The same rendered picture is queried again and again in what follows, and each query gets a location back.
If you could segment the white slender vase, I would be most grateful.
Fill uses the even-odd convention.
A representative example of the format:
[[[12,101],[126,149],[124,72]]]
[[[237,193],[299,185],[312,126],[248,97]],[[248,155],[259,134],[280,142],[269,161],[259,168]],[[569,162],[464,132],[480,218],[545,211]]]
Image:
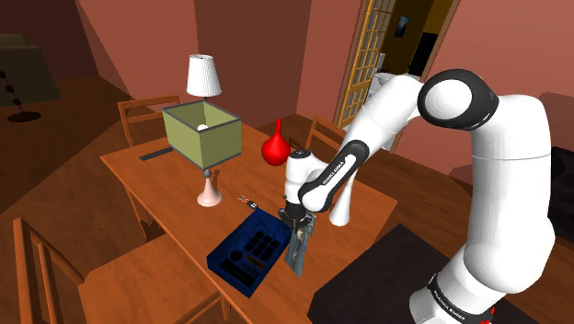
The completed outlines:
[[[354,172],[350,176],[329,215],[329,221],[334,226],[345,226],[350,221],[350,199],[356,174]]]

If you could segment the red round vase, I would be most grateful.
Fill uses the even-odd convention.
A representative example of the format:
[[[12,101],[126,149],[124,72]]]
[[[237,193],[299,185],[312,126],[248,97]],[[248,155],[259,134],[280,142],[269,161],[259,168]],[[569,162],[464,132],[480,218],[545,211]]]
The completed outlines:
[[[281,136],[281,119],[276,121],[275,134],[261,147],[264,160],[271,166],[282,165],[288,159],[291,147]]]

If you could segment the black flat remote control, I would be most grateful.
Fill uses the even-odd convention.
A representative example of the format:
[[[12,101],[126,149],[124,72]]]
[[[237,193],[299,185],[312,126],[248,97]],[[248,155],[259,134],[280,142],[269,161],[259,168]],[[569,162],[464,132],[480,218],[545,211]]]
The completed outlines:
[[[151,152],[151,153],[148,153],[148,154],[139,156],[139,158],[140,158],[142,161],[146,161],[146,160],[149,160],[149,159],[151,159],[151,158],[155,158],[155,157],[158,157],[158,156],[161,156],[161,155],[170,153],[170,152],[172,152],[172,151],[173,151],[173,148],[172,148],[172,147],[166,147],[166,148],[163,148],[163,149],[160,149],[160,150],[156,150],[156,151],[154,151],[154,152]]]

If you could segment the black white striped floor lamp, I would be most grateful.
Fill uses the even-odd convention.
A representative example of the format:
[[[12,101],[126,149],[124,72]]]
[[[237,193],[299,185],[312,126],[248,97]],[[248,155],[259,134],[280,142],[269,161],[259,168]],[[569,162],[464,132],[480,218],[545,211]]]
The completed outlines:
[[[10,122],[32,122],[41,117],[39,112],[25,111],[21,106],[21,101],[15,94],[14,88],[9,84],[6,79],[6,73],[0,70],[0,80],[4,85],[4,89],[12,100],[12,103],[17,107],[18,113],[12,114],[7,117]]]

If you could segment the grey patterned book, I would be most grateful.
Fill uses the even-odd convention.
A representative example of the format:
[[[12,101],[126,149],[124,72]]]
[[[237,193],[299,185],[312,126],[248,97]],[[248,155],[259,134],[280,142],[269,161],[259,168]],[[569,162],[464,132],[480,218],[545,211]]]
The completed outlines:
[[[313,235],[315,220],[314,214],[307,214],[301,221],[295,222],[289,246],[285,252],[285,262],[299,277],[303,274],[307,241]]]

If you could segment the blue box with black buttons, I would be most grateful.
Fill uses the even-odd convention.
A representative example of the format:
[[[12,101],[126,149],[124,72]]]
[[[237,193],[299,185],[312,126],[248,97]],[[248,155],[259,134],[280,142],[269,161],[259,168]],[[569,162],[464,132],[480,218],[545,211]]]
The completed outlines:
[[[250,298],[290,238],[283,221],[257,209],[207,256],[208,268]]]

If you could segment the green square shade table lamp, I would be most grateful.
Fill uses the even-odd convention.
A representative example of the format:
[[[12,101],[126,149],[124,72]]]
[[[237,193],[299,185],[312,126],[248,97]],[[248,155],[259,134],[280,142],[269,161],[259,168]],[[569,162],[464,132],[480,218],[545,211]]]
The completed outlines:
[[[198,204],[219,204],[223,195],[212,185],[211,168],[241,155],[241,118],[205,99],[165,107],[162,114],[169,146],[203,172]]]

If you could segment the dark olive sofa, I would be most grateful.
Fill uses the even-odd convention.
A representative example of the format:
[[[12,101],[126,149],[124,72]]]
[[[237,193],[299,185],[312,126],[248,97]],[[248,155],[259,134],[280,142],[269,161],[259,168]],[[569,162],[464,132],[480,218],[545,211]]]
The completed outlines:
[[[23,34],[0,34],[0,70],[22,104],[61,98],[41,47]]]

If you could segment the wooden dining table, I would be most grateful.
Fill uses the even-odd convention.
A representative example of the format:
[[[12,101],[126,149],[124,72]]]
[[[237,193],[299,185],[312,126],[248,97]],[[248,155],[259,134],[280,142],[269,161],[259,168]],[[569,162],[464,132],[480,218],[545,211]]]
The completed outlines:
[[[260,147],[267,138],[242,125],[240,156],[217,167],[223,199],[212,208],[198,205],[204,178],[187,158],[172,152],[141,160],[142,155],[166,147],[165,138],[104,155],[102,160],[248,324],[310,324],[307,312],[314,293],[374,243],[396,200],[354,182],[346,226],[333,226],[328,214],[317,216],[302,276],[278,260],[255,293],[245,297],[208,269],[206,257],[250,214],[240,195],[270,214],[283,207],[285,168],[263,160]]]

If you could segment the wooden chair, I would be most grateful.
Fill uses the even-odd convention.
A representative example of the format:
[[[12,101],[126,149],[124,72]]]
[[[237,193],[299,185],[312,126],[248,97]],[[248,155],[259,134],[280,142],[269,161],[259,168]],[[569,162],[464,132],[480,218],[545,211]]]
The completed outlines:
[[[150,106],[156,106],[160,104],[176,104],[180,103],[179,96],[163,96],[145,99],[133,99],[128,101],[118,102],[118,110],[121,117],[121,124],[126,136],[126,140],[129,146],[134,146],[134,141],[132,137],[131,125],[141,122],[148,122],[151,120],[157,120],[163,118],[162,112],[150,112],[140,115],[129,116],[129,110],[149,108]]]
[[[319,158],[331,159],[338,152],[342,138],[346,132],[316,115],[304,143],[304,148],[309,149]]]
[[[13,221],[21,324],[64,324],[53,271],[76,285],[87,324],[192,324],[231,307],[193,260],[163,235],[83,276],[22,218]]]

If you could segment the dark cabinet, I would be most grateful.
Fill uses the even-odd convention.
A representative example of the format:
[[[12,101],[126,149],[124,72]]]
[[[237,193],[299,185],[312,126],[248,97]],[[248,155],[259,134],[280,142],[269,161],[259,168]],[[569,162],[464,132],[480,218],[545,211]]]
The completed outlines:
[[[557,235],[574,243],[574,152],[557,146],[551,150],[548,217]]]

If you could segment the white shade table lamp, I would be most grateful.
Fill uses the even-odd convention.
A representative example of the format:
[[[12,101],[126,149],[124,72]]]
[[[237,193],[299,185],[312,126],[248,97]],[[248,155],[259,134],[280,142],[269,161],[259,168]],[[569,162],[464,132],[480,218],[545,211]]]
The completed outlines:
[[[186,91],[195,97],[214,97],[222,93],[211,55],[192,54],[189,57],[189,71]]]

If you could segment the yellow lattice door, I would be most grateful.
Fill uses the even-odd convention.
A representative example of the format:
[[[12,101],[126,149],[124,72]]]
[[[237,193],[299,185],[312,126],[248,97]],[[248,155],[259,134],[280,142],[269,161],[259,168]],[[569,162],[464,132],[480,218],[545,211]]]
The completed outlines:
[[[349,125],[365,103],[396,0],[362,0],[334,123]]]

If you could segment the dark robot stand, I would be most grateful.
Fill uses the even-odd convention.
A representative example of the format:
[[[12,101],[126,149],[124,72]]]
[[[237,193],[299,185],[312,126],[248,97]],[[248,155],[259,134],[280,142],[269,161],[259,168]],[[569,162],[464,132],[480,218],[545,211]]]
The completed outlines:
[[[432,315],[422,324],[540,324],[505,299],[480,315],[450,304],[438,273],[451,263],[402,225],[367,249],[315,292],[307,316],[313,324],[415,324],[415,308]]]

